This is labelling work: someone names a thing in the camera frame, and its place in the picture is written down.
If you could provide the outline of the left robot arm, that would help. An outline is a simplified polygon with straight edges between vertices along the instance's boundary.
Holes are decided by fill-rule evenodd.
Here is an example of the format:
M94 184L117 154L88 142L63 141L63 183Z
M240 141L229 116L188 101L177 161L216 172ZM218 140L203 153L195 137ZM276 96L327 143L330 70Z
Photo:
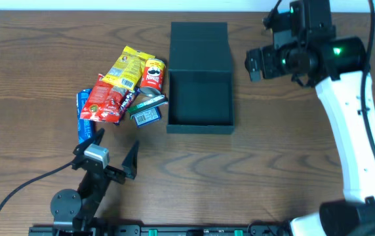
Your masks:
M78 144L73 150L73 170L86 171L79 187L57 192L50 202L53 215L51 235L96 235L96 230L105 230L96 223L95 214L111 182L124 184L137 175L137 157L140 146L135 141L121 169L109 165L109 150L100 145L104 129Z

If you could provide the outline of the red candy bag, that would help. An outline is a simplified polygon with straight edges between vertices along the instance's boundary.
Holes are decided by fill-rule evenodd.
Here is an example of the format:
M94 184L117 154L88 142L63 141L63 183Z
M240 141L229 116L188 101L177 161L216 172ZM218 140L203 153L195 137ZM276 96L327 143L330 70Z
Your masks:
M102 74L98 74L96 84L91 90L79 118L96 122L118 123L121 119L121 104L128 91L125 88L104 82L103 78Z

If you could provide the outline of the yellow snack bag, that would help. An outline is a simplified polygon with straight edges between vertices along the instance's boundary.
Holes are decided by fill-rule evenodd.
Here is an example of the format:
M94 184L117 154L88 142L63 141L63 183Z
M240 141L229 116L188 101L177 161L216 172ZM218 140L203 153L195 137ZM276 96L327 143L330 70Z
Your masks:
M154 58L152 54L126 46L104 76L103 81L115 87L133 91L144 72L146 62Z

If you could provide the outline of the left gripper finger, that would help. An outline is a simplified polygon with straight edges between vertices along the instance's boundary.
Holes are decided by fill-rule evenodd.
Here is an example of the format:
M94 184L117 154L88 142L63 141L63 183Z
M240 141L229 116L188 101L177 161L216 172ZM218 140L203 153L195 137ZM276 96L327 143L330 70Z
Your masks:
M78 144L73 150L73 154L75 156L82 155L91 144L99 145L102 141L104 132L104 128L100 128L92 137Z
M134 145L131 147L121 166L123 171L126 174L127 178L132 180L135 179L137 175L137 166L138 166L138 149L140 146L139 141L135 141Z

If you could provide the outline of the red Pringles can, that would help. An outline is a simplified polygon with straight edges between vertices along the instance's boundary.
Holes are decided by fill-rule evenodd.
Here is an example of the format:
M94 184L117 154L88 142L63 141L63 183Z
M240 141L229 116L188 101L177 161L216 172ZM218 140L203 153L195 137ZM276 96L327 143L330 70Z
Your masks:
M165 63L159 59L147 60L140 83L140 91L146 96L158 96L162 92Z

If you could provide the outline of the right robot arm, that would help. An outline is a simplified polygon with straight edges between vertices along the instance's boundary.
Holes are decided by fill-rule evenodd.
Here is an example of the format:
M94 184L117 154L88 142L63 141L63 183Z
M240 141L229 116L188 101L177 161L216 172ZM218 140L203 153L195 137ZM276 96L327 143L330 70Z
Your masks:
M338 37L327 0L292 1L263 20L271 45L247 52L253 82L289 75L312 88L334 135L343 176L342 200L288 223L283 235L375 235L375 106L370 76L372 43Z

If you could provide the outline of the black gift box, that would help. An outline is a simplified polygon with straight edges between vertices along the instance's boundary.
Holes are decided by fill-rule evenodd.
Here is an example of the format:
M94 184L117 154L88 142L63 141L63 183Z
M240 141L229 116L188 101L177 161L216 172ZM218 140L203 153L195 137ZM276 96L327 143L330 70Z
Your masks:
M172 22L168 85L168 133L233 133L233 61L225 22Z

